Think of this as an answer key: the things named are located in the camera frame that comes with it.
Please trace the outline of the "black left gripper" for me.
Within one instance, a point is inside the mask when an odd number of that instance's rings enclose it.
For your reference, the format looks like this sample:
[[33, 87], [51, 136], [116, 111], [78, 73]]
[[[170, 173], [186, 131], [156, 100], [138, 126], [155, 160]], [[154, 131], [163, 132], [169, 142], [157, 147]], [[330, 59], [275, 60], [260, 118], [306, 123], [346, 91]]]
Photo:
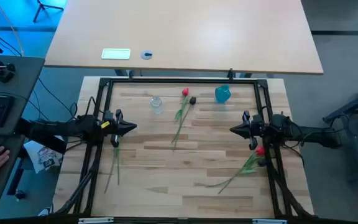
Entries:
[[110, 135], [110, 142], [114, 147], [118, 147], [118, 137], [120, 133], [120, 123], [125, 127], [122, 129], [122, 135], [127, 134], [128, 132], [135, 129], [137, 126], [135, 123], [124, 121], [122, 111], [120, 109], [116, 110], [116, 113], [113, 113], [109, 110], [105, 111], [103, 123], [101, 125], [102, 133], [107, 136]]

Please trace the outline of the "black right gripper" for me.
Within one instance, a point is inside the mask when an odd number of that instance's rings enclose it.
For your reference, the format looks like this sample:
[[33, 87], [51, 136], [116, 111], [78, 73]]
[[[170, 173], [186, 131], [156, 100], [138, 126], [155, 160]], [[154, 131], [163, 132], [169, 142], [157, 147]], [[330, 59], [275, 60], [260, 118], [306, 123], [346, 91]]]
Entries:
[[243, 113], [243, 122], [234, 127], [231, 127], [230, 132], [249, 140], [249, 149], [255, 150], [258, 146], [256, 136], [262, 135], [262, 129], [265, 121], [260, 114], [251, 116], [249, 111], [245, 110]]

